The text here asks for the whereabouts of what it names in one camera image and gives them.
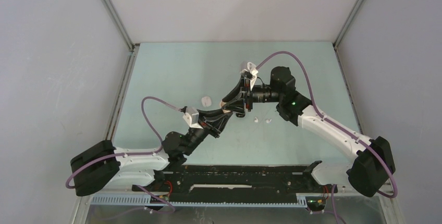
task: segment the wire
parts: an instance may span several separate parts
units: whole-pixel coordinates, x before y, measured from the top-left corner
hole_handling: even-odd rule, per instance
[[[299,60],[299,58],[298,58],[297,56],[295,56],[293,53],[288,52],[288,51],[278,51],[278,52],[275,52],[275,53],[269,55],[266,59],[264,59],[264,60],[263,60],[263,61],[262,61],[257,67],[256,67],[256,69],[261,68],[261,66],[263,66],[267,61],[269,61],[269,60],[272,59],[274,56],[279,55],[279,54],[287,54],[287,55],[293,57],[293,58],[296,60],[296,62],[299,64],[299,66],[301,67],[302,72],[304,73],[304,76],[305,76],[305,80],[306,80],[306,82],[307,82],[307,87],[309,88],[309,94],[310,94],[310,99],[312,100],[312,106],[313,106],[313,108],[315,109],[315,111],[316,111],[316,113],[318,114],[318,116],[319,116],[322,120],[324,120],[324,121],[330,123],[330,124],[333,125],[334,127],[338,128],[339,130],[341,130],[342,132],[344,132],[345,134],[347,134],[349,137],[351,137],[352,139],[354,139],[355,142],[359,142],[359,143],[361,143],[361,144],[362,144],[362,145],[363,145],[368,151],[370,151],[370,152],[376,157],[376,159],[379,161],[379,163],[380,163],[380,164],[382,165],[382,167],[385,169],[385,172],[387,173],[387,175],[388,175],[388,177],[389,177],[389,179],[390,179],[390,181],[391,181],[391,186],[393,187],[393,194],[391,194],[391,195],[386,194],[386,193],[384,193],[384,192],[382,192],[382,191],[380,191],[380,190],[378,190],[377,192],[378,192],[380,195],[383,195],[383,196],[385,196],[385,197],[387,197],[387,198],[395,198],[395,197],[398,195],[398,186],[396,185],[396,180],[394,179],[393,174],[391,173],[390,169],[388,168],[388,165],[387,165],[387,164],[384,162],[384,160],[378,155],[378,153],[377,153],[376,151],[374,151],[374,150],[373,150],[368,144],[366,144],[366,143],[363,142],[362,140],[359,140],[359,138],[358,138],[356,135],[354,135],[353,133],[351,133],[351,132],[348,131],[347,129],[343,128],[341,125],[339,125],[339,124],[337,124],[336,122],[330,120],[329,118],[324,118],[324,115],[319,111],[319,109],[318,109],[318,107],[317,107],[317,105],[316,105],[315,99],[314,99],[314,97],[313,97],[313,90],[312,90],[312,86],[310,85],[310,79],[309,79],[309,76],[307,75],[307,71],[305,70],[304,65],[302,64],[301,60]]]
[[[324,189],[325,189],[325,191],[327,192],[327,198],[324,199],[324,200],[326,200],[326,199],[328,199],[328,187],[327,187],[327,186],[324,186]]]
[[[336,212],[336,206],[335,206],[335,188],[336,188],[336,184],[333,185],[333,187],[331,188],[331,206],[333,208],[333,214],[335,215],[335,219],[336,219],[336,223],[339,224],[339,215]]]
[[[153,130],[153,132],[154,132],[154,133],[156,134],[156,136],[158,137],[159,142],[160,142],[159,147],[158,147],[156,150],[151,151],[151,152],[128,152],[128,153],[116,153],[116,154],[105,155],[105,156],[102,156],[102,157],[97,158],[97,159],[95,159],[95,160],[92,160],[92,161],[90,161],[90,162],[84,164],[83,166],[81,166],[79,169],[77,169],[75,172],[73,172],[73,173],[71,174],[71,176],[69,176],[69,178],[66,180],[66,183],[65,183],[66,188],[68,188],[68,189],[75,189],[75,186],[70,185],[71,180],[72,180],[75,176],[77,176],[79,173],[81,173],[82,171],[84,171],[85,169],[87,169],[87,168],[89,168],[90,166],[92,166],[92,165],[94,165],[94,164],[96,164],[96,163],[99,163],[99,162],[101,162],[101,161],[104,161],[104,160],[107,160],[107,159],[110,159],[110,158],[114,158],[114,157],[125,156],[125,155],[128,155],[128,156],[132,156],[132,155],[133,155],[133,156],[135,156],[135,155],[152,155],[152,154],[157,154],[157,153],[159,153],[161,150],[163,150],[163,146],[161,145],[161,143],[163,142],[163,139],[161,138],[160,134],[156,131],[156,129],[153,127],[153,125],[150,123],[150,121],[149,121],[149,119],[148,119],[148,117],[146,116],[146,113],[145,113],[145,111],[144,111],[144,102],[145,102],[147,99],[153,99],[153,100],[156,100],[156,101],[158,101],[158,102],[160,102],[160,103],[166,105],[167,107],[169,107],[169,108],[171,108],[171,109],[173,109],[173,110],[176,110],[176,111],[181,111],[181,109],[179,109],[179,108],[173,106],[172,104],[169,104],[169,103],[167,103],[167,102],[165,102],[165,101],[163,101],[163,100],[161,100],[161,99],[159,99],[159,98],[157,98],[157,97],[154,97],[154,96],[146,96],[146,97],[143,98],[143,100],[141,101],[141,112],[143,113],[144,119],[145,119],[146,122],[148,123],[149,127]],[[169,185],[170,185],[170,191],[169,191],[169,196],[170,196],[170,194],[172,193],[172,184],[170,183]],[[146,190],[146,189],[143,188],[142,186],[140,186],[140,185],[137,185],[137,186],[138,186],[142,191],[144,191],[145,193],[147,193],[148,195],[150,195],[151,197],[153,197],[154,199],[157,199],[158,201],[160,201],[160,202],[162,202],[162,203],[164,203],[164,204],[166,204],[166,205],[168,205],[169,207],[172,208],[172,211],[156,211],[156,210],[151,209],[151,212],[154,211],[154,212],[157,212],[157,213],[160,213],[160,214],[171,214],[171,213],[173,213],[173,212],[175,211],[175,208],[174,208],[174,206],[173,206],[171,203],[169,203],[169,202],[167,202],[167,201],[165,201],[165,200],[163,200],[163,199],[161,199],[161,198],[159,198],[159,197],[153,195],[151,192],[149,192],[148,190]],[[125,215],[125,214],[127,214],[127,213],[130,213],[130,212],[132,212],[132,211],[141,210],[141,209],[145,209],[145,207],[135,207],[135,208],[129,209],[129,210],[123,212],[123,213],[120,213],[120,214],[118,214],[118,215],[116,215],[116,216],[109,217],[109,218],[105,218],[105,219],[102,219],[102,220],[115,219],[115,218],[118,218],[118,217],[120,217],[120,216],[123,216],[123,215]]]
[[[168,197],[170,198],[170,194],[172,194],[172,190],[174,189],[174,187],[172,186],[172,183],[170,181],[166,181],[166,184],[169,184],[169,186],[170,186],[170,190],[169,190],[169,194],[168,194]]]
[[[125,214],[128,214],[130,212],[138,211],[138,210],[149,210],[150,213],[156,212],[156,213],[159,213],[159,214],[172,214],[173,212],[175,212],[175,207],[171,203],[169,203],[168,201],[165,201],[165,200],[159,198],[158,196],[152,194],[151,192],[149,192],[148,190],[146,190],[144,187],[142,187],[140,185],[137,185],[137,187],[139,187],[142,191],[144,191],[146,194],[150,195],[154,199],[156,199],[156,200],[158,200],[158,201],[168,205],[169,207],[171,207],[171,210],[170,211],[158,211],[158,210],[150,209],[150,208],[147,208],[147,207],[134,207],[134,208],[131,208],[131,209],[127,210],[127,211],[119,213],[117,215],[114,215],[114,216],[111,216],[111,217],[106,217],[106,218],[102,218],[102,217],[97,216],[95,214],[95,211],[92,212],[92,215],[95,218],[97,218],[98,220],[105,221],[105,220],[113,220],[113,219],[121,217],[121,216],[123,216]]]
[[[169,104],[169,103],[167,103],[167,102],[165,102],[165,101],[163,101],[163,100],[161,100],[161,99],[155,97],[155,96],[146,96],[145,98],[143,98],[143,100],[141,100],[141,112],[143,113],[144,119],[145,119],[146,122],[148,123],[149,127],[151,127],[152,131],[153,131],[153,132],[156,134],[156,136],[158,137],[159,142],[162,143],[162,142],[163,142],[163,138],[161,138],[161,135],[160,135],[160,134],[158,133],[158,131],[156,131],[156,129],[152,126],[151,122],[149,121],[148,117],[146,116],[146,112],[144,111],[144,102],[145,102],[147,99],[152,99],[152,100],[155,100],[155,101],[157,101],[157,102],[160,102],[160,103],[166,105],[167,107],[169,107],[169,108],[171,108],[171,109],[173,109],[173,110],[176,110],[176,111],[180,111],[180,109],[177,108],[177,107],[175,107],[175,106],[172,105],[172,104]]]
[[[306,208],[306,210],[312,215],[318,215],[318,214],[332,214],[332,215],[334,215],[335,214],[335,213],[333,213],[333,211],[327,211],[327,210],[325,210],[323,212],[322,211],[311,211],[308,207]],[[340,219],[343,224],[347,224],[345,222],[344,218],[342,218],[340,215],[338,215],[338,219]]]
[[[257,78],[261,80],[261,83],[262,83],[263,87],[268,88],[268,86],[263,82],[263,80],[261,79],[261,77],[257,77]]]

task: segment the purple cable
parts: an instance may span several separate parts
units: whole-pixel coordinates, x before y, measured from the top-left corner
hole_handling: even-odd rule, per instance
[[[163,149],[163,146],[161,145],[163,139],[161,138],[160,134],[156,131],[156,129],[153,127],[153,125],[150,123],[148,117],[146,116],[146,113],[144,112],[144,102],[145,102],[147,99],[153,99],[153,100],[156,100],[156,101],[158,101],[158,102],[160,102],[160,103],[163,103],[163,104],[166,105],[167,107],[169,107],[169,108],[171,108],[171,109],[174,109],[174,110],[176,110],[176,111],[180,111],[180,109],[177,108],[177,107],[175,107],[175,106],[173,106],[172,104],[169,104],[169,103],[167,103],[167,102],[165,102],[165,101],[163,101],[163,100],[161,100],[161,99],[159,99],[159,98],[157,98],[157,97],[154,97],[154,96],[147,96],[147,97],[143,98],[143,100],[141,101],[141,111],[142,111],[142,113],[143,113],[144,119],[146,120],[146,122],[148,123],[149,127],[153,130],[153,132],[154,132],[154,133],[156,134],[156,136],[158,137],[158,139],[159,139],[159,141],[160,141],[160,146],[159,146],[159,148],[158,148],[157,150],[152,151],[152,152],[129,152],[129,153],[110,154],[110,155],[105,155],[105,156],[102,156],[102,157],[97,158],[97,159],[95,159],[95,160],[92,160],[92,161],[86,163],[85,165],[81,166],[79,169],[77,169],[75,172],[73,172],[73,173],[71,174],[71,176],[69,176],[69,178],[66,180],[66,183],[65,183],[66,188],[68,188],[68,189],[75,189],[75,186],[71,186],[71,185],[69,185],[70,181],[71,181],[75,176],[77,176],[79,173],[81,173],[83,170],[89,168],[90,166],[92,166],[92,165],[94,165],[94,164],[96,164],[96,163],[99,163],[99,162],[104,161],[104,160],[106,160],[106,159],[110,159],[110,158],[114,158],[114,157],[118,157],[118,156],[124,156],[124,155],[126,155],[126,154],[129,155],[129,156],[131,156],[131,155],[152,155],[152,154],[154,154],[154,153],[159,153],[159,152]],[[148,195],[150,195],[151,197],[153,197],[153,198],[159,200],[160,202],[162,202],[162,203],[164,203],[164,204],[166,204],[166,205],[168,205],[169,207],[172,208],[172,211],[167,211],[167,212],[156,211],[156,210],[152,210],[152,211],[155,211],[155,212],[160,213],[160,214],[171,214],[171,213],[173,213],[173,212],[175,211],[174,206],[172,206],[172,204],[170,204],[169,202],[167,202],[167,201],[165,201],[165,200],[163,200],[163,199],[161,199],[161,198],[155,196],[154,194],[152,194],[151,192],[149,192],[148,190],[146,190],[146,189],[143,188],[142,186],[140,186],[140,185],[137,185],[137,186],[138,186],[142,191],[144,191],[145,193],[147,193]],[[102,220],[115,219],[115,218],[118,218],[118,217],[120,217],[120,216],[122,216],[122,215],[125,215],[125,214],[129,213],[129,212],[132,212],[132,211],[135,211],[135,210],[140,210],[140,209],[144,209],[144,207],[135,207],[135,208],[129,209],[129,210],[123,212],[123,213],[120,213],[120,214],[118,214],[118,215],[116,215],[116,216],[109,217],[109,218],[105,218],[105,219],[102,219]]]
[[[335,206],[335,188],[336,184],[334,184],[333,187],[331,188],[331,207],[333,208],[333,214],[335,215],[336,223],[339,224],[338,220],[339,215],[336,212],[336,206]]]
[[[351,137],[352,139],[354,139],[356,142],[358,142],[358,137],[356,135],[354,135],[353,133],[351,133],[350,131],[346,130],[345,128],[343,128],[342,126],[340,126],[339,124],[335,123],[334,121],[328,119],[328,118],[324,118],[324,115],[319,111],[315,99],[313,97],[313,90],[312,90],[312,86],[310,85],[310,79],[309,76],[307,75],[307,71],[304,68],[304,65],[301,63],[301,60],[299,60],[299,58],[297,56],[295,56],[293,53],[290,53],[288,51],[278,51],[275,52],[271,55],[269,55],[266,59],[264,59],[257,67],[256,69],[261,68],[261,66],[263,66],[267,61],[269,61],[271,58],[273,58],[276,55],[279,54],[287,54],[291,57],[293,57],[296,62],[299,64],[299,66],[302,69],[302,72],[304,73],[305,76],[305,80],[307,82],[307,87],[309,88],[309,94],[310,94],[310,99],[312,100],[312,105],[313,108],[315,109],[316,113],[318,114],[319,117],[321,117],[324,121],[330,123],[331,125],[333,125],[334,127],[338,128],[339,130],[341,130],[342,132],[344,132],[345,134],[347,134],[349,137]],[[385,196],[387,198],[395,198],[398,195],[398,187],[396,185],[396,181],[393,177],[393,174],[391,173],[390,169],[388,168],[387,164],[384,162],[384,160],[382,160],[382,158],[376,153],[376,151],[374,151],[368,144],[366,144],[365,142],[363,142],[362,140],[359,140],[359,142],[366,148],[368,149],[375,157],[376,159],[379,161],[379,163],[382,165],[382,167],[385,169],[385,172],[387,173],[390,181],[391,181],[391,186],[393,187],[393,194],[389,195],[386,194],[384,192],[381,191],[377,191],[380,195]]]
[[[95,211],[92,212],[92,215],[93,215],[95,218],[97,218],[98,220],[106,221],[106,220],[113,220],[113,219],[116,219],[116,218],[121,217],[121,216],[123,216],[123,215],[125,215],[125,214],[128,214],[128,213],[133,212],[133,211],[138,211],[138,210],[149,210],[149,212],[156,212],[156,213],[159,213],[159,214],[172,214],[172,213],[175,212],[175,207],[174,207],[171,203],[169,203],[169,202],[167,202],[167,201],[165,201],[165,200],[163,200],[163,199],[157,197],[156,195],[152,194],[151,192],[149,192],[148,190],[146,190],[145,188],[143,188],[143,187],[140,186],[140,185],[137,185],[137,187],[139,187],[142,191],[144,191],[145,193],[147,193],[148,195],[150,195],[150,196],[153,197],[154,199],[156,199],[156,200],[158,200],[158,201],[160,201],[160,202],[166,204],[167,206],[171,207],[172,210],[171,210],[171,211],[157,211],[157,210],[153,210],[153,209],[149,209],[149,208],[145,208],[145,207],[134,207],[134,208],[131,208],[131,209],[127,210],[127,211],[124,211],[124,212],[122,212],[122,213],[119,213],[119,214],[117,214],[117,215],[114,215],[114,216],[112,216],[112,217],[101,218],[101,217],[99,217],[99,216],[97,216],[97,215],[95,214]]]
[[[143,113],[144,119],[145,119],[146,122],[148,123],[149,127],[151,127],[151,129],[153,130],[153,132],[156,134],[156,136],[158,137],[158,139],[159,139],[159,141],[160,141],[160,143],[161,143],[161,142],[163,141],[163,139],[161,138],[161,135],[160,135],[160,134],[158,133],[158,131],[156,131],[156,129],[152,126],[151,122],[149,121],[148,117],[146,116],[146,112],[144,112],[144,102],[145,102],[147,99],[156,100],[156,101],[158,101],[158,102],[160,102],[160,103],[166,105],[167,107],[169,107],[169,108],[171,108],[171,109],[173,109],[173,110],[176,110],[176,111],[180,111],[180,109],[177,108],[177,107],[175,107],[174,105],[169,104],[169,103],[167,103],[167,102],[165,102],[165,101],[163,101],[163,100],[161,100],[161,99],[159,99],[159,98],[157,98],[157,97],[154,97],[154,96],[146,96],[146,97],[143,98],[143,100],[141,101],[141,112]]]

